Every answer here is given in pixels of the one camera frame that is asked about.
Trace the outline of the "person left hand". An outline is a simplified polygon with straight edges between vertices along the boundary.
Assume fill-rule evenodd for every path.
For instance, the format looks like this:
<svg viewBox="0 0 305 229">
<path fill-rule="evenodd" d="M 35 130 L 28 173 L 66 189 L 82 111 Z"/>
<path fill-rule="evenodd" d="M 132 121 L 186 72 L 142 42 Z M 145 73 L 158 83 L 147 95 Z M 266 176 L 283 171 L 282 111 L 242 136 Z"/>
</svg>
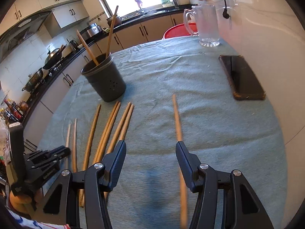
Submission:
<svg viewBox="0 0 305 229">
<path fill-rule="evenodd" d="M 32 202 L 34 202 L 35 204 L 38 204 L 43 198 L 43 191 L 42 189 L 39 189 L 34 198 L 31 198 L 28 195 L 24 195 L 24 194 L 19 194 L 17 196 L 15 196 L 13 194 L 12 191 L 10 191 L 9 193 L 9 200 L 11 203 L 11 206 L 14 208 L 14 210 L 16 210 L 17 212 L 20 212 L 22 214 L 29 214 L 27 208 L 26 208 L 26 204 L 31 205 Z"/>
</svg>

